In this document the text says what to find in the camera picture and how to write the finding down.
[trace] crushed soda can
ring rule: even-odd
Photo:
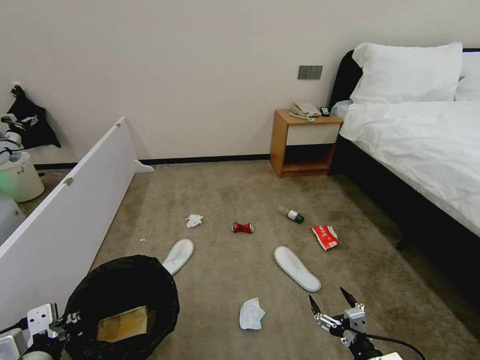
[[[231,225],[231,230],[234,233],[253,233],[254,226],[251,223],[248,224],[239,224],[238,222],[234,221]]]

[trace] nightstand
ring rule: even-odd
[[[270,162],[278,177],[327,175],[342,123],[333,114],[308,122],[289,109],[275,110]]]

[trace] pillowcase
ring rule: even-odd
[[[462,44],[436,47],[359,45],[352,55],[363,75],[354,104],[453,101],[462,69]]]
[[[480,52],[462,54],[460,76],[464,77],[456,88],[456,100],[480,100]]]

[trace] telephone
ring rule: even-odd
[[[305,119],[310,122],[314,121],[312,118],[320,116],[322,113],[312,104],[308,102],[292,102],[291,103],[291,113],[293,117]]]

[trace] crumpled tissue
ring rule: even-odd
[[[198,224],[202,223],[203,218],[204,217],[201,215],[191,214],[189,217],[185,219],[185,220],[188,220],[188,222],[186,223],[186,227],[187,228],[196,227]]]
[[[260,307],[258,297],[245,301],[240,308],[240,327],[243,330],[260,330],[262,328],[260,320],[264,315],[265,310]]]

